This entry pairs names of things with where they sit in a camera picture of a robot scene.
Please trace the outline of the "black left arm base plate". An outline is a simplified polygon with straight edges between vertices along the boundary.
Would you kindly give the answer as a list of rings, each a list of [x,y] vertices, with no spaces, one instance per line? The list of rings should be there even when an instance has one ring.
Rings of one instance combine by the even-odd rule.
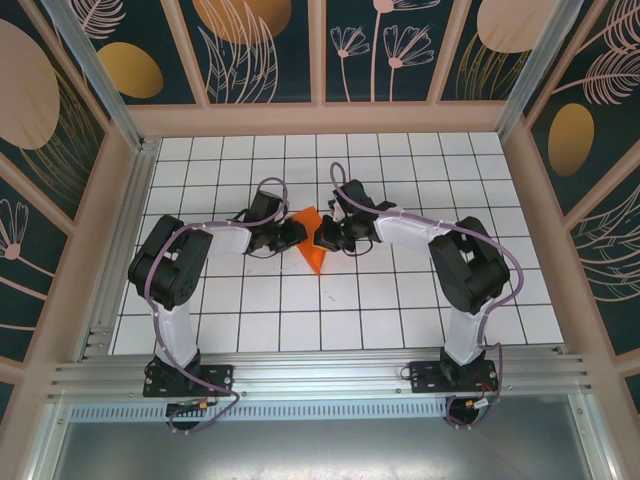
[[[182,373],[163,362],[152,361],[144,369],[144,398],[206,397],[209,395],[228,397],[228,393],[216,393],[205,386],[185,377]],[[201,365],[193,372],[202,381],[230,390],[233,386],[231,365]]]

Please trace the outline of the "aluminium frame post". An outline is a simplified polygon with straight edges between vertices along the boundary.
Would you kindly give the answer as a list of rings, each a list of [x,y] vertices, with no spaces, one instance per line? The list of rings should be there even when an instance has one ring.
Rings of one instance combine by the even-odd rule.
[[[505,144],[574,24],[584,0],[558,0],[512,88],[494,131]]]
[[[141,136],[133,118],[129,114],[120,93],[100,61],[89,38],[83,32],[75,14],[66,0],[42,0],[52,21],[58,27],[62,38],[73,53],[74,58],[84,68],[89,82],[111,115],[127,144],[139,152],[142,147]]]

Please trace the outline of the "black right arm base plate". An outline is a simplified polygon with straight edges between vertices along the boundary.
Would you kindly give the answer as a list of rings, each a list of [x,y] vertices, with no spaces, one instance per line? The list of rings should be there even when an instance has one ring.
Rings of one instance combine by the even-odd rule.
[[[408,364],[413,393],[480,393],[484,387],[498,388],[496,366],[491,360],[480,360],[460,367],[444,361],[415,361]]]

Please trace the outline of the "aluminium mounting rail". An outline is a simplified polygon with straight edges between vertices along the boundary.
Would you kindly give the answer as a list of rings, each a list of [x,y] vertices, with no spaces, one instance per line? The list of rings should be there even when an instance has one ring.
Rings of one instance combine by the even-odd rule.
[[[582,357],[557,347],[506,347],[503,355],[506,395],[583,393],[595,385]],[[438,357],[438,349],[425,348],[210,354],[202,361],[233,366],[233,389],[246,400],[319,400],[408,396],[406,365]],[[46,397],[66,402],[139,400],[149,360],[144,355],[111,355],[58,364]]]

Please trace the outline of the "orange square paper sheet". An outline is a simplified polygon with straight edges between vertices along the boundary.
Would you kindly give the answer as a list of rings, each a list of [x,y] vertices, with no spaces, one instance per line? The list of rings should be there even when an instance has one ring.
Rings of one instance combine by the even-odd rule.
[[[316,231],[321,226],[322,217],[315,207],[310,206],[294,213],[290,218],[294,222],[301,224],[306,233],[306,238],[297,245],[299,253],[305,259],[311,270],[315,274],[320,275],[327,250],[316,246],[313,240]]]

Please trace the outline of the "grey metal sheet shelf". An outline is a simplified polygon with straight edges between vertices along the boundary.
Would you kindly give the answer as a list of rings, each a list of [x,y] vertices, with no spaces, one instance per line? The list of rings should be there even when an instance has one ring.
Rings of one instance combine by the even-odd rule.
[[[46,414],[28,480],[624,480],[590,395],[508,397],[470,430],[440,418],[71,423]]]

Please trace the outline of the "aluminium side rail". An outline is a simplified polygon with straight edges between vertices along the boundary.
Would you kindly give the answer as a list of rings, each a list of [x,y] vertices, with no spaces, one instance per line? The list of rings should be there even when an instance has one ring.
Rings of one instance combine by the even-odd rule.
[[[160,138],[146,137],[132,157],[72,356],[74,363],[80,363],[86,357],[105,356],[110,351],[114,325],[127,290],[127,270],[136,232],[144,213],[160,144]]]

